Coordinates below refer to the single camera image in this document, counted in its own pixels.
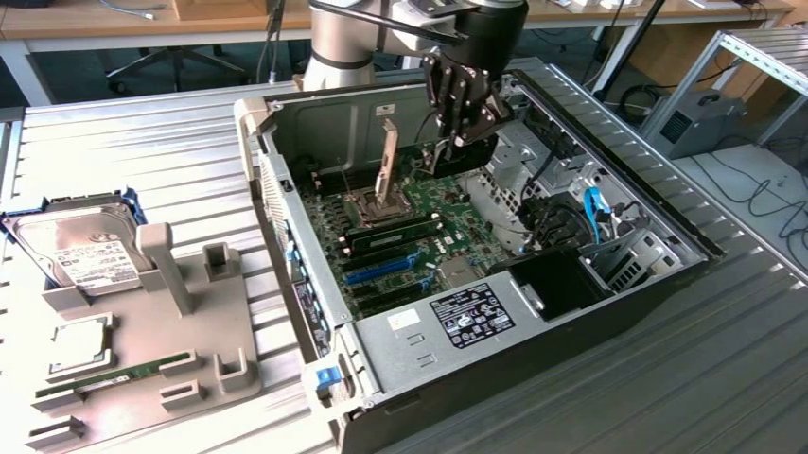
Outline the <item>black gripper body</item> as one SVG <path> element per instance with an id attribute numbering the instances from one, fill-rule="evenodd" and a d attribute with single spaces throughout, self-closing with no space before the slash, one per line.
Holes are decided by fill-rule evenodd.
<path id="1" fill-rule="evenodd" d="M 470 68 L 500 76 L 513 51 L 527 19 L 528 9 L 476 9 L 462 12 L 454 22 L 466 37 L 462 44 L 445 46 L 442 54 Z"/>

